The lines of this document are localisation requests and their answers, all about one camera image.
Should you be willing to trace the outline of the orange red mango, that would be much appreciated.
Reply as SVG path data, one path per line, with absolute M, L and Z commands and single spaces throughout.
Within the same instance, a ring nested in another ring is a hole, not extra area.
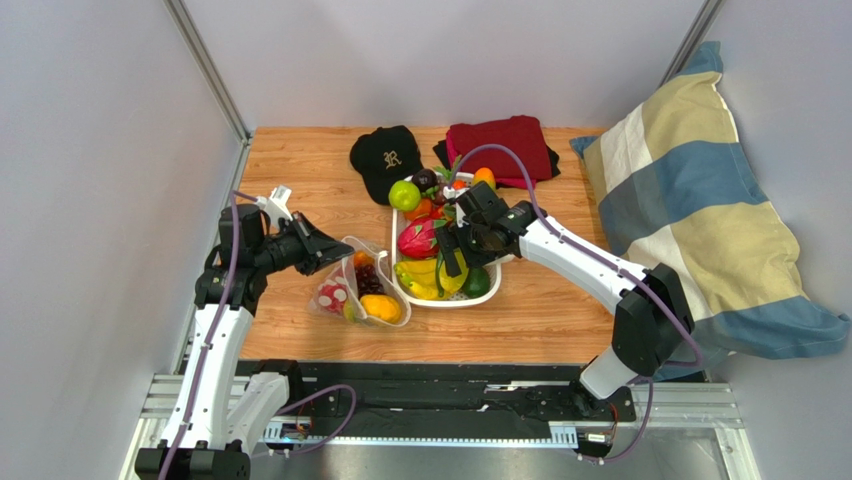
M 359 250 L 354 254 L 353 264 L 356 269 L 374 265 L 374 258 L 366 251 Z

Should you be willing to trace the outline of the dark purple grape bunch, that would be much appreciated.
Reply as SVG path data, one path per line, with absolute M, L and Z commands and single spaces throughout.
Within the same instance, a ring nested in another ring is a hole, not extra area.
M 384 285 L 379 278 L 375 265 L 355 268 L 357 294 L 359 298 L 366 295 L 385 295 Z

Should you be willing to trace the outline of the clear dotted zip bag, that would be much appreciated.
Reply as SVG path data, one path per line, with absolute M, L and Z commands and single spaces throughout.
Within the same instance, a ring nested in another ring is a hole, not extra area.
M 400 328 L 411 305 L 393 284 L 390 254 L 379 245 L 347 236 L 353 253 L 337 263 L 314 290 L 308 309 L 316 314 L 372 327 Z

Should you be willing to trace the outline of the yellow orange mango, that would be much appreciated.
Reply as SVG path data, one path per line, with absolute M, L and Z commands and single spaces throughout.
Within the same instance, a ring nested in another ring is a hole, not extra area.
M 403 311 L 397 300 L 389 295 L 368 294 L 360 298 L 360 303 L 369 316 L 389 324 L 401 321 Z

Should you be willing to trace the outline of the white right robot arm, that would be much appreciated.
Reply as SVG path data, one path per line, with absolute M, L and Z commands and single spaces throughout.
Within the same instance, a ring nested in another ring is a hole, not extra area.
M 547 215 L 534 200 L 509 206 L 478 183 L 444 195 L 455 210 L 438 229 L 449 275 L 511 257 L 539 264 L 582 288 L 614 317 L 610 345 L 581 371 L 578 390 L 603 400 L 637 377 L 653 377 L 683 343 L 703 360 L 694 320 L 678 273 L 665 264 L 648 269 L 583 240 Z

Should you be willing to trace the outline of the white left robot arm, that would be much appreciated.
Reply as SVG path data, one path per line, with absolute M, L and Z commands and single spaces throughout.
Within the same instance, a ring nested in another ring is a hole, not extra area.
M 218 229 L 195 284 L 194 338 L 181 389 L 158 444 L 137 453 L 141 479 L 249 477 L 255 445 L 302 384 L 296 362 L 264 361 L 236 405 L 229 404 L 267 278 L 289 268 L 309 276 L 354 253 L 300 213 L 270 215 L 257 204 L 223 209 Z

